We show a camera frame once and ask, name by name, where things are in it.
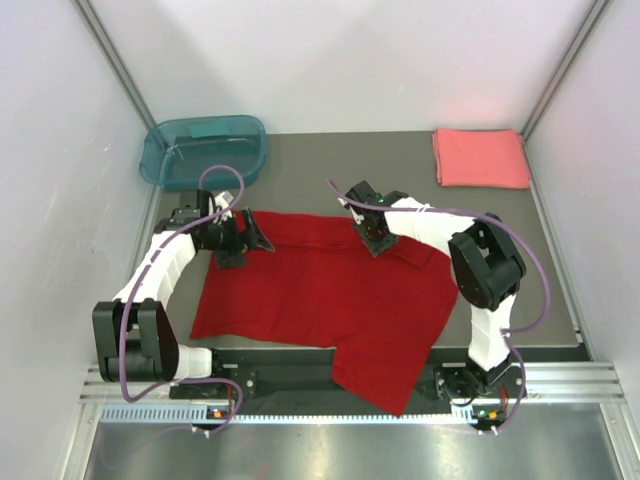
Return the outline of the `red t-shirt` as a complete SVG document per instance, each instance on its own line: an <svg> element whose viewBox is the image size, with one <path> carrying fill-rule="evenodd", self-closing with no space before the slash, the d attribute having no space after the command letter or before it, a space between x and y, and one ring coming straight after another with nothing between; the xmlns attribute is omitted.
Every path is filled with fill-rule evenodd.
<svg viewBox="0 0 640 480"><path fill-rule="evenodd" d="M331 377L399 416L457 301L449 258L401 238L373 256L346 218L255 213L272 251L211 265L190 336L333 348Z"/></svg>

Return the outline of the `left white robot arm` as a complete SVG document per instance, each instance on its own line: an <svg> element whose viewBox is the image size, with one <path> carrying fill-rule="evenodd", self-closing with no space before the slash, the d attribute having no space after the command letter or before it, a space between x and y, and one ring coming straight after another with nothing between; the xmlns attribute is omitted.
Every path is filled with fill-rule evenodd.
<svg viewBox="0 0 640 480"><path fill-rule="evenodd" d="M210 251L220 269L246 264L253 250L273 252L250 209L230 210L233 195L192 190L182 204L156 225L142 262L111 301L92 312L98 367L106 382L126 378L141 382L192 379L205 396L226 387L225 370L215 365L211 349L178 343L166 307L178 281L201 250Z"/></svg>

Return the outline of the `teal plastic bin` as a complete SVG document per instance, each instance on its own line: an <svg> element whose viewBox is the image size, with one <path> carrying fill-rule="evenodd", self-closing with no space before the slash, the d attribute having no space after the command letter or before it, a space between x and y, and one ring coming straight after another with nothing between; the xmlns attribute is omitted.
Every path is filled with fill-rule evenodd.
<svg viewBox="0 0 640 480"><path fill-rule="evenodd" d="M250 115L226 115L164 121L144 140L139 173L149 184L182 192L199 186L204 171L227 165L206 176L207 190L237 189L258 179L268 158L263 123Z"/></svg>

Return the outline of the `folded pink t-shirt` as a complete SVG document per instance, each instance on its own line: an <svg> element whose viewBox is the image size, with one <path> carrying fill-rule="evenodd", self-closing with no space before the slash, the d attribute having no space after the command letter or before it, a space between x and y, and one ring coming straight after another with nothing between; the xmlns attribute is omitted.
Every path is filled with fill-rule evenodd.
<svg viewBox="0 0 640 480"><path fill-rule="evenodd" d="M514 130L439 128L432 136L436 176L443 187L527 189L531 177Z"/></svg>

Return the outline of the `black mounting plate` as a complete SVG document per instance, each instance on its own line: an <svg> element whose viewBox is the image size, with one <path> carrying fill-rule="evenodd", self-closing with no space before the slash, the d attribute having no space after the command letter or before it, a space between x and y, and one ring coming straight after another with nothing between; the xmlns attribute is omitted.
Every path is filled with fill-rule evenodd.
<svg viewBox="0 0 640 480"><path fill-rule="evenodd" d="M215 377L235 381L246 415L384 415L385 410L350 393L331 379L334 351L311 349L228 349L214 352ZM403 413L445 413L450 401L503 405L522 386L517 362L490 376L487 387L470 385L463 348L434 348L414 382Z"/></svg>

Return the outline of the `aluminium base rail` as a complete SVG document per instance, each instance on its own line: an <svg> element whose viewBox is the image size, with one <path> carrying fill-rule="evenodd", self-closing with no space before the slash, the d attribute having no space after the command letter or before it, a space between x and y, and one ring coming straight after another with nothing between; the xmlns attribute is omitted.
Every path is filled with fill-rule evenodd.
<svg viewBox="0 0 640 480"><path fill-rule="evenodd" d="M218 426L235 424L263 425L469 425L489 424L506 419L512 408L532 405L618 404L625 400L613 366L606 363L567 362L530 363L521 370L523 383L514 400L503 405L467 398L464 404L450 401L445 413L384 415L246 415L240 412L244 394L235 381L200 385L131 382L127 402L117 383L105 382L97 368L87 373L80 401L94 408L104 423L196 424Z"/></svg>

